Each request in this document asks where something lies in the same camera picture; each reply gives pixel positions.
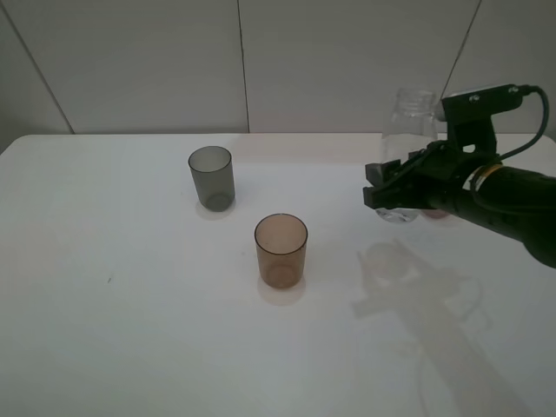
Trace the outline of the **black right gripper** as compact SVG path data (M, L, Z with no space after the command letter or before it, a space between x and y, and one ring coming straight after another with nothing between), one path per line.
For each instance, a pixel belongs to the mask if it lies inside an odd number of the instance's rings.
M467 153L446 142L413 151L408 159L365 166L371 185L362 189L371 209L438 209L449 214L502 212L502 206L480 194L479 182L500 166L496 152Z

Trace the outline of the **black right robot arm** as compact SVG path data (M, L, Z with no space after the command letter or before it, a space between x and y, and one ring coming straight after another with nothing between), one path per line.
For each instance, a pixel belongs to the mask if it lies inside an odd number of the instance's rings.
M535 260L554 267L554 177L443 141L405 162L369 163L365 171L363 199L371 209L441 210L521 242Z

